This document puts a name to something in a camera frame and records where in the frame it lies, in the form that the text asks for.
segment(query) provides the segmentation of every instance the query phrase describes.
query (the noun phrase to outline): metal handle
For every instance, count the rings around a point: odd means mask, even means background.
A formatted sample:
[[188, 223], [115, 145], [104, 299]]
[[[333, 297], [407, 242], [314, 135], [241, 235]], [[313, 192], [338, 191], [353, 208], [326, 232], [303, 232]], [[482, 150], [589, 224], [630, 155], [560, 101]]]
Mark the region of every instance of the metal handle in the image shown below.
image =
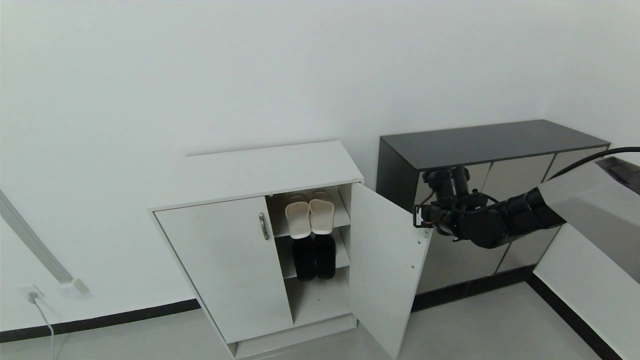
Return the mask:
[[264, 239], [269, 240], [269, 232], [267, 231], [267, 223], [264, 221], [264, 214], [258, 214], [258, 219], [260, 219], [260, 226], [262, 227], [262, 235], [264, 235]]

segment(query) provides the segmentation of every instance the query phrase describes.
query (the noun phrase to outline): black shoe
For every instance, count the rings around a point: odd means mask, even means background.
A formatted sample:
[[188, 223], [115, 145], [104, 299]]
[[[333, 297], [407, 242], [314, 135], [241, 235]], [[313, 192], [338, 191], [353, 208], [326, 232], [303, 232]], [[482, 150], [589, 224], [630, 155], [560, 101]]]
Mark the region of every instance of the black shoe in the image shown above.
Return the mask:
[[316, 259], [314, 257], [314, 243], [311, 237], [293, 240], [291, 245], [293, 264], [300, 281], [311, 281], [316, 277]]
[[335, 275], [335, 240], [331, 235], [316, 235], [314, 238], [316, 275], [320, 279], [331, 279]]

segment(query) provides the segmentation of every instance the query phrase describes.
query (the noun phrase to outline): shoe cabinet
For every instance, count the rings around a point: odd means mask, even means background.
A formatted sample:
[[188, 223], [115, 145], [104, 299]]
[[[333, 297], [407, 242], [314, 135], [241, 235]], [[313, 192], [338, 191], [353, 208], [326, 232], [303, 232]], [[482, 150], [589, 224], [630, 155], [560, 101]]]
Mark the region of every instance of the shoe cabinet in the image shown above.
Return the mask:
[[[149, 212], [230, 358], [363, 325], [396, 358], [431, 231], [368, 189], [338, 141], [177, 160]], [[284, 209], [323, 190], [336, 274], [299, 282]]]

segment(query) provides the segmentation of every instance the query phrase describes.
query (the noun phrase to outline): black baseboard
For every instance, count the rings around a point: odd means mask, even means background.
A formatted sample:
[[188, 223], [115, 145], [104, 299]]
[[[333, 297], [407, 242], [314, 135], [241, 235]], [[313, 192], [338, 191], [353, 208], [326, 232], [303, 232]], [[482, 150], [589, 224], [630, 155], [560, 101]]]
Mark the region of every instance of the black baseboard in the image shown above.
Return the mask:
[[523, 266], [480, 279], [461, 282], [446, 288], [421, 293], [415, 296], [411, 312], [425, 310], [430, 307], [446, 304], [487, 291], [504, 288], [528, 280], [533, 275], [535, 265]]
[[[527, 284], [545, 301], [549, 306], [566, 321], [566, 323], [586, 342], [593, 351], [604, 360], [621, 360], [621, 357], [600, 337], [596, 332], [571, 308], [565, 304], [542, 280], [533, 274], [535, 266], [525, 266], [507, 272], [502, 272], [493, 276], [455, 284], [446, 288], [421, 293], [415, 296], [412, 312], [428, 309], [437, 305], [446, 304], [465, 297], [471, 297], [487, 291], [496, 290], [519, 282], [526, 281]], [[136, 322], [159, 316], [182, 313], [185, 311], [200, 309], [200, 304], [196, 299], [176, 302], [162, 306], [150, 307], [148, 309], [128, 311], [98, 318], [78, 320], [74, 322], [53, 324], [56, 334], [66, 334], [69, 332], [97, 329], [99, 327], [120, 325], [123, 323]], [[0, 331], [0, 343], [9, 341], [26, 340], [49, 336], [49, 328], [46, 326], [28, 327], [9, 331]]]
[[[189, 310], [200, 309], [200, 304], [196, 299], [185, 300], [173, 304], [150, 307], [148, 309], [128, 311], [98, 318], [78, 320], [74, 322], [55, 323], [51, 326], [56, 334], [66, 334], [69, 332], [97, 329], [99, 327], [119, 325], [121, 323], [136, 322], [159, 316], [182, 313]], [[0, 343], [9, 341], [26, 340], [49, 336], [51, 332], [46, 326], [28, 327], [26, 329], [0, 331]]]
[[556, 295], [539, 277], [533, 275], [527, 284], [578, 334], [603, 360], [622, 358], [596, 332]]

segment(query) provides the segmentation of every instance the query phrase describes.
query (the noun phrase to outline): floor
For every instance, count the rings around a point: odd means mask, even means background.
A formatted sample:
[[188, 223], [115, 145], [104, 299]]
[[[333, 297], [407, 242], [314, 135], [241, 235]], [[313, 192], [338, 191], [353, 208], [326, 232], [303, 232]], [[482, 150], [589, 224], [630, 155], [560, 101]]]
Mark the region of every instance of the floor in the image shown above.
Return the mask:
[[[56, 336], [57, 360], [227, 359], [201, 310]], [[1, 344], [2, 360], [50, 359], [49, 338]], [[362, 327], [252, 359], [389, 360]], [[525, 283], [412, 314], [400, 360], [599, 359]]]

